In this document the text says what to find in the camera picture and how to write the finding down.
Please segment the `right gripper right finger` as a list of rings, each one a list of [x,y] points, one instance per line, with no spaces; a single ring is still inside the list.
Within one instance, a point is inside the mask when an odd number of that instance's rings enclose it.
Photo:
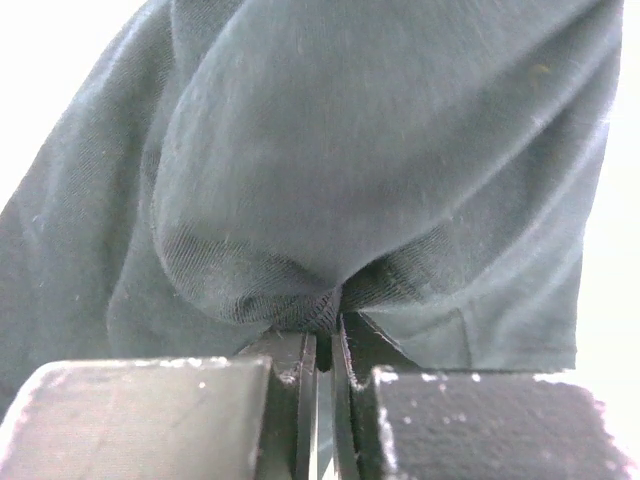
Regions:
[[[339,479],[635,479],[639,436],[575,370],[423,369],[365,316],[332,340]]]

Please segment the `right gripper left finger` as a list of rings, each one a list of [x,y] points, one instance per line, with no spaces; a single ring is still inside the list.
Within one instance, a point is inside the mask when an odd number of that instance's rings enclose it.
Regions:
[[[233,358],[60,361],[1,426],[5,479],[312,479],[316,340],[268,332]]]

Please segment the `black t-shirt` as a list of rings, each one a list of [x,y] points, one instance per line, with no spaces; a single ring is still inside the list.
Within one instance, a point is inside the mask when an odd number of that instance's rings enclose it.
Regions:
[[[2,212],[2,403],[350,313],[427,368],[572,368],[622,10],[144,4]]]

